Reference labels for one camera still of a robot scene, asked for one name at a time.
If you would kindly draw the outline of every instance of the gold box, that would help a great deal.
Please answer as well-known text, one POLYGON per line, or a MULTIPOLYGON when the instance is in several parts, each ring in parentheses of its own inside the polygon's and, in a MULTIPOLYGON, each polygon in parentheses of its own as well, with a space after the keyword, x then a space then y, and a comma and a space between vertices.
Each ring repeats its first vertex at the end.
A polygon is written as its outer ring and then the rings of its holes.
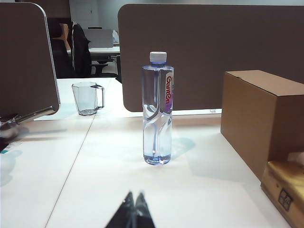
POLYGON ((295 162, 267 163, 261 188, 293 228, 304 228, 304 166, 295 162))

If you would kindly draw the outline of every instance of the brown cardboard box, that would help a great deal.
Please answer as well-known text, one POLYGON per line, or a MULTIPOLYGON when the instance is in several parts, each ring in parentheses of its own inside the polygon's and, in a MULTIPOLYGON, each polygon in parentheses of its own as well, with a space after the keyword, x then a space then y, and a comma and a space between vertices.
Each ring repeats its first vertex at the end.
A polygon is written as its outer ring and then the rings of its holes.
POLYGON ((304 150, 304 84, 259 70, 226 72, 221 133, 261 180, 267 161, 304 150))
POLYGON ((293 228, 304 228, 304 167, 294 162, 267 163, 261 187, 293 228))

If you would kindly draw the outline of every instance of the bottle label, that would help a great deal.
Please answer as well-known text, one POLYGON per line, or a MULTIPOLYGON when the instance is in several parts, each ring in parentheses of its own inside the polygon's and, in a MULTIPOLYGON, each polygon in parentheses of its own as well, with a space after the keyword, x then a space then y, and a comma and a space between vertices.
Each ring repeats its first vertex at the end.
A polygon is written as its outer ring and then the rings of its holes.
POLYGON ((173 73, 166 74, 166 94, 165 94, 165 112, 168 112, 172 108, 173 103, 173 73))

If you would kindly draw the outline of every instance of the plastic water bottle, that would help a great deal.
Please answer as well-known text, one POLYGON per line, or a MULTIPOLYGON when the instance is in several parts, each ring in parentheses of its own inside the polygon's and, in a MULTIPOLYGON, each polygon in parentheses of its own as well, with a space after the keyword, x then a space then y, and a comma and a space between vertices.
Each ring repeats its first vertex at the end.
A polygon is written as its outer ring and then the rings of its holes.
POLYGON ((143 157, 151 165, 171 158, 173 71, 166 52, 150 52, 150 66, 142 68, 143 157))

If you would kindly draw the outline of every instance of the brown desk divider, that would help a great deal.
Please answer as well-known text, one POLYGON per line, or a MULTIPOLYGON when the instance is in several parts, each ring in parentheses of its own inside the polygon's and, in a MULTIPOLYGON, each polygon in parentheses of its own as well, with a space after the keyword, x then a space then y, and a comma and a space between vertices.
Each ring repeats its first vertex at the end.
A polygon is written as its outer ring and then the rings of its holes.
POLYGON ((43 9, 0 3, 0 116, 59 109, 57 82, 43 9))
POLYGON ((166 51, 174 110, 221 108, 225 71, 304 83, 304 6, 128 4, 118 13, 123 102, 142 111, 141 67, 166 51))

